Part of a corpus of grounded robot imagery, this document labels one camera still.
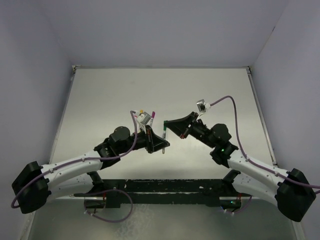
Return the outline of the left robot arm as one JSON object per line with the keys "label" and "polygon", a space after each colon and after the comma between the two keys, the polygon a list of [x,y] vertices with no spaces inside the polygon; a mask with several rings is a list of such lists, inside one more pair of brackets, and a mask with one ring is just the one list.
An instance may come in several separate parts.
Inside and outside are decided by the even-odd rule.
{"label": "left robot arm", "polygon": [[149,154],[170,146],[147,125],[139,133],[131,133],[125,126],[117,127],[93,150],[69,160],[39,165],[28,163],[12,183],[15,197],[13,209],[23,214],[32,213],[47,201],[71,194],[98,196],[103,184],[98,171],[118,163],[131,151],[145,149]]}

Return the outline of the magenta-end white pen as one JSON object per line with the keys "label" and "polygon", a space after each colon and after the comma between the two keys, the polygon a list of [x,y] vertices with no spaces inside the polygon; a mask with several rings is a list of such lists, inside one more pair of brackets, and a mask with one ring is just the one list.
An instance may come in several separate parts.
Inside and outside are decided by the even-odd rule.
{"label": "magenta-end white pen", "polygon": [[150,119],[150,123],[149,123],[149,125],[152,127],[152,125],[153,125],[153,121],[154,121],[154,118],[152,118],[152,116],[151,116],[151,119]]}

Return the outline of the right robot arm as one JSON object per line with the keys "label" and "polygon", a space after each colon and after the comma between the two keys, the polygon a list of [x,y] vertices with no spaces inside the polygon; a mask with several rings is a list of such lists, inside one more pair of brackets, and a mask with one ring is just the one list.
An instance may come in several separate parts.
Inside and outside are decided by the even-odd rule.
{"label": "right robot arm", "polygon": [[164,127],[181,139],[192,136],[212,148],[210,156],[235,176],[222,183],[228,196],[237,192],[258,197],[275,205],[288,219],[301,222],[316,199],[316,193],[304,173],[296,168],[286,170],[251,159],[231,143],[227,126],[217,123],[208,128],[196,112],[186,117],[166,120]]}

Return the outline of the green pen cap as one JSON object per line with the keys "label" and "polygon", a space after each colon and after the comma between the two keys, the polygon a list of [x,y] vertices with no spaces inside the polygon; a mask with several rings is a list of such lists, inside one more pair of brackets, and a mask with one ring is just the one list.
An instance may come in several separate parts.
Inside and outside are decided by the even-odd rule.
{"label": "green pen cap", "polygon": [[166,131],[166,129],[167,129],[167,121],[166,120],[164,120],[163,121],[163,131]]}

